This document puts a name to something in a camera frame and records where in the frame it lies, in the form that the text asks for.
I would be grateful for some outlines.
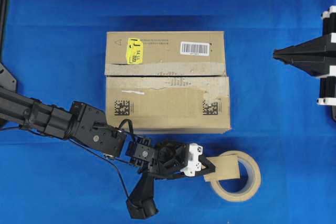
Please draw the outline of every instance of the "barcode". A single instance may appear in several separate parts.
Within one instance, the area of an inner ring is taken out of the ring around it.
[[[130,101],[115,100],[114,115],[130,115]]]
[[[218,115],[218,102],[213,102],[208,104],[205,100],[203,101],[203,115]]]
[[[181,42],[180,54],[209,56],[209,43],[200,42]]]

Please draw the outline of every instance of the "cardboard box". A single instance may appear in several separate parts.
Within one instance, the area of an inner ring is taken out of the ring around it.
[[[107,77],[110,125],[136,133],[223,133],[230,127],[228,77]]]
[[[135,46],[129,43],[130,39],[135,39]],[[132,54],[132,47],[139,50]],[[225,76],[224,34],[222,31],[108,32],[105,75]]]

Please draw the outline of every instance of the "black metal frame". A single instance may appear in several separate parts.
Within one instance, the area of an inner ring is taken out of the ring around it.
[[[323,19],[322,36],[310,41],[274,50],[274,59],[293,65],[307,74],[317,77],[329,74],[330,66],[336,66],[336,43],[331,42],[336,33],[336,13]],[[320,78],[320,98],[336,98],[336,78]],[[331,106],[332,119],[336,121],[336,106]]]

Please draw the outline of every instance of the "blue surface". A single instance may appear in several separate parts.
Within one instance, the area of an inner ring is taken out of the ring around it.
[[[315,104],[318,80],[272,59],[318,37],[336,0],[10,0],[3,63],[18,92],[69,108],[104,108],[107,31],[224,30],[233,130],[154,136],[241,150],[262,185],[242,203],[217,197],[203,178],[158,181],[160,213],[148,223],[332,223],[336,127]],[[0,140],[0,223],[129,223],[116,173],[66,142],[25,132]],[[119,165],[129,191],[139,177]]]

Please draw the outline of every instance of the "packing tape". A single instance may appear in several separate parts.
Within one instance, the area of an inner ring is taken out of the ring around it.
[[[246,185],[237,192],[229,193],[220,185],[219,180],[211,181],[211,187],[222,199],[232,202],[240,202],[250,199],[259,189],[261,183],[261,175],[258,164],[255,160],[244,152],[228,151],[220,154],[223,155],[237,155],[238,162],[246,168],[247,182]]]

